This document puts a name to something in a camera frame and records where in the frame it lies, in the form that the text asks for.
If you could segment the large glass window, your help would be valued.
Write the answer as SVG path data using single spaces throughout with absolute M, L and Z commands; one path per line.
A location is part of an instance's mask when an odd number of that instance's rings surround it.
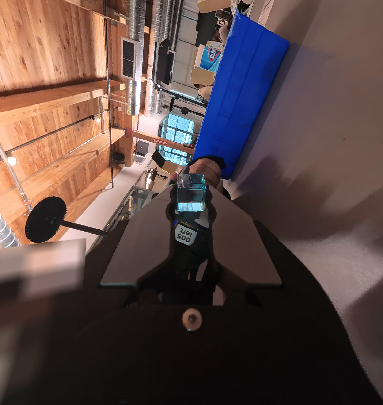
M 170 113 L 159 125 L 158 136 L 187 147 L 194 147 L 198 138 L 197 127 L 195 121 Z M 192 160 L 190 153 L 167 145 L 158 145 L 155 149 L 165 160 L 180 166 L 186 166 Z

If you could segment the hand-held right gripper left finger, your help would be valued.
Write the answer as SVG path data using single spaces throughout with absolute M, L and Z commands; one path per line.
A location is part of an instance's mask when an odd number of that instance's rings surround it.
M 145 277 L 170 260 L 174 250 L 170 208 L 175 197 L 175 185 L 170 185 L 132 215 L 100 286 L 137 288 Z

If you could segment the white ceiling vent unit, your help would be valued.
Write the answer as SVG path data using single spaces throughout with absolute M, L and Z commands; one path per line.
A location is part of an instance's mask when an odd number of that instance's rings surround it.
M 120 75 L 133 81 L 141 80 L 143 69 L 143 42 L 121 37 Z

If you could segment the blue yellow wipes pack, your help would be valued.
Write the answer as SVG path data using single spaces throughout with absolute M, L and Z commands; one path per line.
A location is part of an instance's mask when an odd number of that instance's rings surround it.
M 224 53 L 222 43 L 214 42 L 214 45 L 199 45 L 194 61 L 195 68 L 215 74 L 218 71 L 220 61 Z

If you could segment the person's left hand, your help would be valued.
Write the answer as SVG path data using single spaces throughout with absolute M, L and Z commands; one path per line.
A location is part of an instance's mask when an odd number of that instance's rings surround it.
M 220 193 L 224 190 L 223 180 L 221 179 L 221 168 L 210 158 L 206 157 L 193 160 L 181 170 L 180 174 L 183 173 L 201 174 L 204 176 L 207 189 L 211 187 Z

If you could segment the blue plastic bin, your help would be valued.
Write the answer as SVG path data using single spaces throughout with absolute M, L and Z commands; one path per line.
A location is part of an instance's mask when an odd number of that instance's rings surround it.
M 290 43 L 237 13 L 213 84 L 194 158 L 217 156 L 231 178 Z

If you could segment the small beige board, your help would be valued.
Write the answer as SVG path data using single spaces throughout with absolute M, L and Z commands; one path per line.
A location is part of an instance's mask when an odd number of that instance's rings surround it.
M 229 8 L 231 0 L 199 0 L 197 2 L 199 13 L 206 14 Z

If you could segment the teal transparent cube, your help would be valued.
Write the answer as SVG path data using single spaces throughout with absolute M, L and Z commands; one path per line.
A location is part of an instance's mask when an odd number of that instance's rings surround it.
M 203 174 L 180 173 L 177 175 L 177 211 L 203 212 L 207 186 Z

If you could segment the black wall monitor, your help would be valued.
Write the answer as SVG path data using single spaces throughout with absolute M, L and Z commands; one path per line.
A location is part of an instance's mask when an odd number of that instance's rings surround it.
M 170 85 L 172 82 L 175 52 L 170 47 L 171 41 L 169 38 L 154 44 L 155 55 L 152 80 L 155 84 Z

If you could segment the large beige panel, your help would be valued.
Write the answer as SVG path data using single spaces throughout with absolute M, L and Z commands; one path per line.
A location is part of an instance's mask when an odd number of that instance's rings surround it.
M 190 82 L 196 85 L 211 86 L 215 80 L 215 73 L 193 66 L 191 69 Z

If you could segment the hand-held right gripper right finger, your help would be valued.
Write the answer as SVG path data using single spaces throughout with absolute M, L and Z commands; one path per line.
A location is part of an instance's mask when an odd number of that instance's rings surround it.
M 210 259 L 220 289 L 246 293 L 282 286 L 252 218 L 212 186 L 207 196 Z

